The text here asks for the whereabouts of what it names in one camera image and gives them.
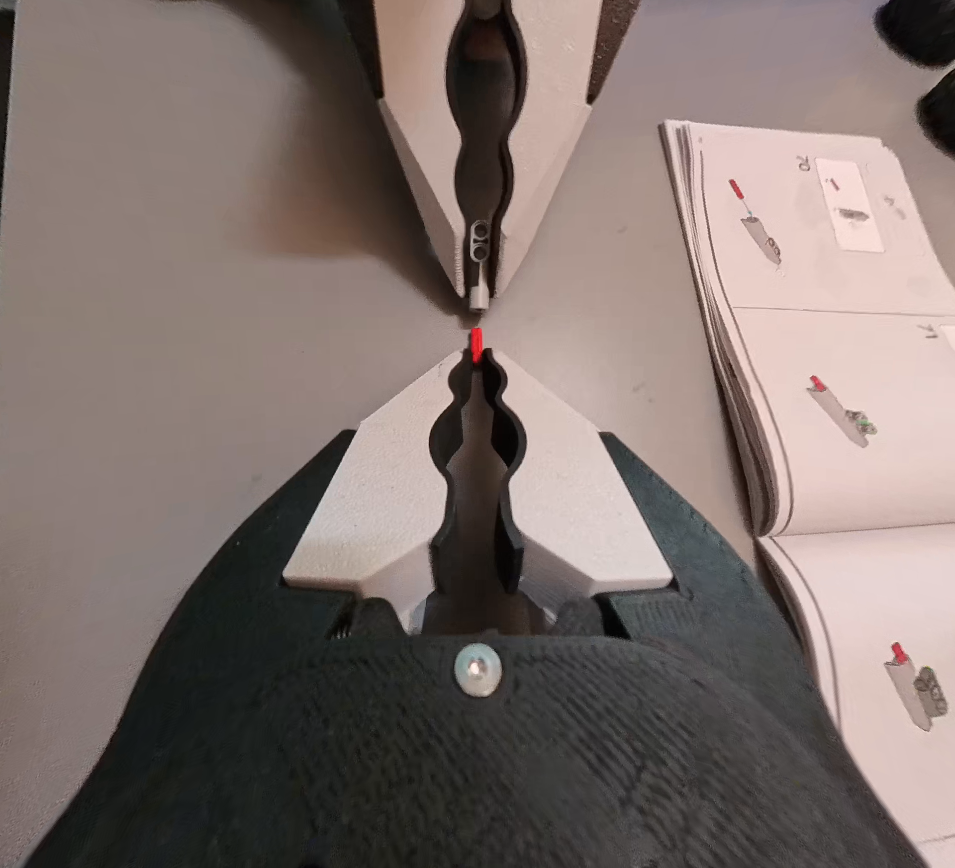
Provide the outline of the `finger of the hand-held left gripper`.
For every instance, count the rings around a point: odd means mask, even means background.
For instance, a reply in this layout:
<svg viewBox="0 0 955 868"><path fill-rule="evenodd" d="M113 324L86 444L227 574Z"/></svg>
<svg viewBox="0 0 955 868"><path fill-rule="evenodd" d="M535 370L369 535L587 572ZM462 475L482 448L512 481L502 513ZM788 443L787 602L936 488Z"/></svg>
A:
<svg viewBox="0 0 955 868"><path fill-rule="evenodd" d="M447 67L466 0L374 0L379 109L436 258L465 295L465 220L456 191L461 149Z"/></svg>
<svg viewBox="0 0 955 868"><path fill-rule="evenodd" d="M509 204L500 220L494 295L510 284L590 115L603 0L510 0L522 45L523 97L508 136Z"/></svg>

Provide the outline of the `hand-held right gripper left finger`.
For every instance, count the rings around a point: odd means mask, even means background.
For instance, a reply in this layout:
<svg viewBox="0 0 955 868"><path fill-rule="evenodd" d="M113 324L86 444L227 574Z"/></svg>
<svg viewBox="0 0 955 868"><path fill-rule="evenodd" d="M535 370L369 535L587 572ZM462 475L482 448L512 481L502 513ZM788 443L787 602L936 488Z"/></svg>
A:
<svg viewBox="0 0 955 868"><path fill-rule="evenodd" d="M446 412L461 430L454 380L470 385L467 349L452 352L359 424L283 571L294 588L426 599L432 541L445 522L448 457L433 456Z"/></svg>

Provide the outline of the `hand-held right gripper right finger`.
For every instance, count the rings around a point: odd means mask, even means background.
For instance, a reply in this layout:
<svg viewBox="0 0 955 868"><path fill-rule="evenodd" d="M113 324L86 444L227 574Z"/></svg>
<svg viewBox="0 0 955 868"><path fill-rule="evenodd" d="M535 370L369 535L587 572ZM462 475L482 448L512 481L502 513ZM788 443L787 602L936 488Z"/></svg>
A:
<svg viewBox="0 0 955 868"><path fill-rule="evenodd" d="M672 570L598 428L505 354L484 349L491 444L504 465L495 568L526 596L667 587Z"/></svg>

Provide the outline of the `grey toy connector piece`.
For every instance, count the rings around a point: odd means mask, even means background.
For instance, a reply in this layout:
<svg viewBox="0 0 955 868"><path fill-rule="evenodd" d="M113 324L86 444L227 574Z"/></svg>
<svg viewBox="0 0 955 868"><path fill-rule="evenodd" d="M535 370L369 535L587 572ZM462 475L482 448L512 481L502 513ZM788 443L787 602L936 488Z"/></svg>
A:
<svg viewBox="0 0 955 868"><path fill-rule="evenodd" d="M466 297L472 313L488 310L495 269L493 222L482 218L471 223L464 243Z"/></svg>

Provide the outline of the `open instruction booklet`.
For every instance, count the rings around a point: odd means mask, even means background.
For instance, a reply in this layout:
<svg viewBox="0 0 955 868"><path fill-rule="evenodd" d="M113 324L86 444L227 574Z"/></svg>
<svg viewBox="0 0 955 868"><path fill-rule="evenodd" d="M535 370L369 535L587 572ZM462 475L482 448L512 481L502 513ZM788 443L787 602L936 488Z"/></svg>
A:
<svg viewBox="0 0 955 868"><path fill-rule="evenodd" d="M953 284L880 139L661 136L760 554L862 775L953 866Z"/></svg>

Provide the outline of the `black toy tire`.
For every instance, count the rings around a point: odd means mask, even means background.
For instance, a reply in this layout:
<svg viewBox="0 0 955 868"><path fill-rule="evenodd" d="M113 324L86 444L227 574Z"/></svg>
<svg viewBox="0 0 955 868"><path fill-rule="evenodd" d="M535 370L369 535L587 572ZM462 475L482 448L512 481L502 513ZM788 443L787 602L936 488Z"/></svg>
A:
<svg viewBox="0 0 955 868"><path fill-rule="evenodd" d="M951 68L916 106L917 120L928 141L954 158L954 78Z"/></svg>
<svg viewBox="0 0 955 868"><path fill-rule="evenodd" d="M954 63L954 0L889 0L874 21L883 41L912 63Z"/></svg>

